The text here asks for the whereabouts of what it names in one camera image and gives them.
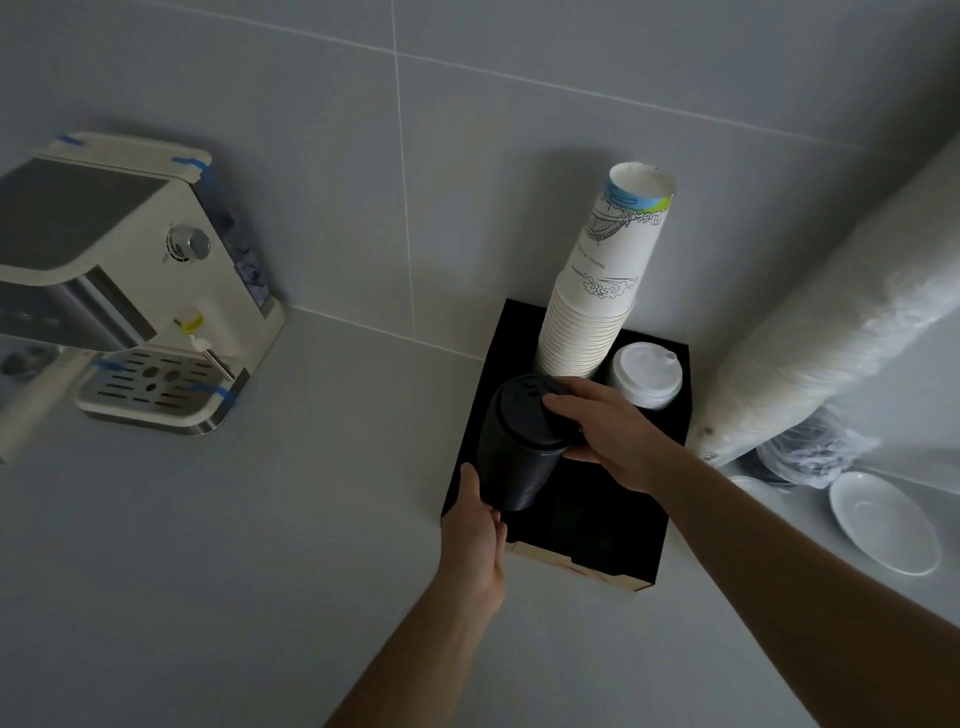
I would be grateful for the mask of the metal steam wand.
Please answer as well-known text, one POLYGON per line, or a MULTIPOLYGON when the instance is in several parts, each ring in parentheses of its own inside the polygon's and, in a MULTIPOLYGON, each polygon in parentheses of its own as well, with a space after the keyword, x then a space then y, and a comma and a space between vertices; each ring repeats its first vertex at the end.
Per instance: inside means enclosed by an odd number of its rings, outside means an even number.
POLYGON ((199 352, 230 383, 235 382, 236 376, 227 363, 213 350, 210 341, 194 333, 187 334, 194 349, 199 352))

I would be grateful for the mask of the stack of white lids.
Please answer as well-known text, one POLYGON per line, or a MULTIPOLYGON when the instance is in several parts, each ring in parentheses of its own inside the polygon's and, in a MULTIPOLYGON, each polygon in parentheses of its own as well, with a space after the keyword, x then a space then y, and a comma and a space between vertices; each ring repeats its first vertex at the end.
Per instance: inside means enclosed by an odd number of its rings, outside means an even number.
POLYGON ((680 393, 683 382, 678 354, 649 342, 620 347, 606 376, 606 384, 626 401, 648 410, 668 407, 680 393))

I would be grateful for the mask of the stack of black lids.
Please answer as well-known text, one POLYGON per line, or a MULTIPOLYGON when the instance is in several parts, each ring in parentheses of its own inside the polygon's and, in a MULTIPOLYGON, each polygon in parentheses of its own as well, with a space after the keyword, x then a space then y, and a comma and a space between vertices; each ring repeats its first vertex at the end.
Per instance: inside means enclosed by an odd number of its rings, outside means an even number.
POLYGON ((534 504, 563 457, 563 451, 541 452, 514 440, 500 426, 493 393, 479 432, 475 468, 481 498, 502 512, 519 512, 534 504))

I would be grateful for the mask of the white saucer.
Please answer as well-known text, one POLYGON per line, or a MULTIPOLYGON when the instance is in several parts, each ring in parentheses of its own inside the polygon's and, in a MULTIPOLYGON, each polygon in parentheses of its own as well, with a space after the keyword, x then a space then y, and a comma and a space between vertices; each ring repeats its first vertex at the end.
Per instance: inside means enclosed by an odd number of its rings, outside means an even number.
POLYGON ((900 488, 868 472, 848 471, 826 491, 837 524, 871 560, 909 577, 939 568, 943 551, 935 526, 900 488))

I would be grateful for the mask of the black cup organizer box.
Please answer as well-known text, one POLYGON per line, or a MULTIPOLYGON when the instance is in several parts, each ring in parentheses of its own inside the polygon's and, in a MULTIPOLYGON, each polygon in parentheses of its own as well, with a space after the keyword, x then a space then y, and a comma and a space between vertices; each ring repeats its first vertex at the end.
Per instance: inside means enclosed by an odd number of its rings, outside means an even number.
MULTIPOLYGON (((532 374, 546 309, 507 298, 490 340, 441 515, 456 502, 460 467, 477 465, 482 425, 498 388, 532 374)), ((638 592, 656 583, 668 516, 600 465, 562 457, 530 507, 503 516, 506 551, 638 592)))

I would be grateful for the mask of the person's left hand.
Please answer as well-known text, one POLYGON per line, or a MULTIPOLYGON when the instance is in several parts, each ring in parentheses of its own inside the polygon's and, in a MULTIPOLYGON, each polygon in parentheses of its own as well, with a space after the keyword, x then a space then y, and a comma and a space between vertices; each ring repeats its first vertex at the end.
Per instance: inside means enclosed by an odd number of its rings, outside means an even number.
POLYGON ((454 504, 440 520, 438 580, 454 597, 489 619, 505 596, 503 556, 507 524, 500 512, 486 502, 489 518, 460 521, 458 491, 454 504))

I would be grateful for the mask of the cream espresso machine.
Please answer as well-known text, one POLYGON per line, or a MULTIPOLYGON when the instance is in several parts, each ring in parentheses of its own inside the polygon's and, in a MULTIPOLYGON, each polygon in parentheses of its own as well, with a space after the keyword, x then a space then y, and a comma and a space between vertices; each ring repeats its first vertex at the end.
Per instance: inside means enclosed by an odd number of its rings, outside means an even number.
POLYGON ((215 431, 285 320, 200 148, 74 131, 0 176, 0 463, 65 397, 85 416, 177 435, 215 431), (236 379, 197 414, 81 403, 105 355, 202 355, 236 379))

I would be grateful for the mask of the person's right forearm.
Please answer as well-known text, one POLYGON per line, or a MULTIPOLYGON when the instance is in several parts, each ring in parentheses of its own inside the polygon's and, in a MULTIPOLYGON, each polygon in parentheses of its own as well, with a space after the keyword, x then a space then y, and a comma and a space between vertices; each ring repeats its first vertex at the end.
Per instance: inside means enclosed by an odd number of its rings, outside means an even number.
POLYGON ((960 628, 681 447, 647 489, 820 728, 960 728, 960 628))

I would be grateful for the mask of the plastic bag of dark lids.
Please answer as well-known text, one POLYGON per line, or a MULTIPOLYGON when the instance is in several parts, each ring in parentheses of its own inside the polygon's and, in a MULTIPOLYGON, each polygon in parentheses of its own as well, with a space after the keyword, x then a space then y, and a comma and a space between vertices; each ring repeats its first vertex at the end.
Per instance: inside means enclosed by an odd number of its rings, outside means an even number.
POLYGON ((881 443, 853 429, 841 410, 825 404, 748 452, 743 468, 777 488, 825 489, 881 443))

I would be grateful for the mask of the person's right hand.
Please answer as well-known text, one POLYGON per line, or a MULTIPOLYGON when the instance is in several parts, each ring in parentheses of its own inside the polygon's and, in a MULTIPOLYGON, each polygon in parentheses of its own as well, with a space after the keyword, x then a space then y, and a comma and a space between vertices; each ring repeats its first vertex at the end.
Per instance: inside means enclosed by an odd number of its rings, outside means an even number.
POLYGON ((665 433, 613 387, 578 377, 561 377, 569 395, 546 394, 544 405, 574 420, 602 458, 602 466, 622 487, 654 495, 659 455, 675 448, 665 433))

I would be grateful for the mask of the person's left forearm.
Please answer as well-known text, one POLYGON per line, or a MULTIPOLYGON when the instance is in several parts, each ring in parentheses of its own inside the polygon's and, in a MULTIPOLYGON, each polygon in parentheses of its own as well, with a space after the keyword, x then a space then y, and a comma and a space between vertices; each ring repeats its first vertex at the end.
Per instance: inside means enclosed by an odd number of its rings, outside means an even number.
POLYGON ((322 728, 445 728, 493 611, 432 584, 322 728))

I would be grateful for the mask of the black cup lid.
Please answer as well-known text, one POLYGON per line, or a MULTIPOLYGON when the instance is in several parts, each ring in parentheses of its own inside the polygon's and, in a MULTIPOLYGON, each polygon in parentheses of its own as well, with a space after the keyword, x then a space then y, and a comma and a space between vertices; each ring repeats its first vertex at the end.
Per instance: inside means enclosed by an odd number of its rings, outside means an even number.
POLYGON ((547 394, 571 393, 558 379, 536 372, 505 381, 494 398, 500 427, 524 447, 542 453, 562 452, 584 443, 580 425, 574 419, 545 406, 547 394))

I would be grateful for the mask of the metal drip tray grate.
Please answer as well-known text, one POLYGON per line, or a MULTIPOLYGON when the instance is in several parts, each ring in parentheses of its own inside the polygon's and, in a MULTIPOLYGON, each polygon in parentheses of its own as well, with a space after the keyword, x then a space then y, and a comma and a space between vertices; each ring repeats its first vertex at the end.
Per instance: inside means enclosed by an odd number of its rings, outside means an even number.
POLYGON ((221 371, 203 356, 134 349, 106 354, 78 389, 82 404, 186 417, 210 401, 221 371))

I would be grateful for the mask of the stack of white paper cups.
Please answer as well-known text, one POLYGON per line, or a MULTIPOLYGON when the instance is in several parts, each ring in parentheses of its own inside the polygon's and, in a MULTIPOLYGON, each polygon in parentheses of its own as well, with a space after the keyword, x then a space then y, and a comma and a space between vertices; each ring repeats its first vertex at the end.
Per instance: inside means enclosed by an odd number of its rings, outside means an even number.
POLYGON ((588 379, 629 317, 676 193, 675 177, 615 164, 557 276, 534 357, 539 373, 588 379))

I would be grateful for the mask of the plastic-wrapped sleeve of paper cups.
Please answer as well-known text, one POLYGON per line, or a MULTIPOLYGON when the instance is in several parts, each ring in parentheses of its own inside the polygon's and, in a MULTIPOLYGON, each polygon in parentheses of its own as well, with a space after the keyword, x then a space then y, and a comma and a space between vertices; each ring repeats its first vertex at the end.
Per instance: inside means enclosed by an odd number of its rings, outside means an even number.
POLYGON ((810 417, 960 308, 960 129, 730 350, 686 447, 713 467, 810 417))

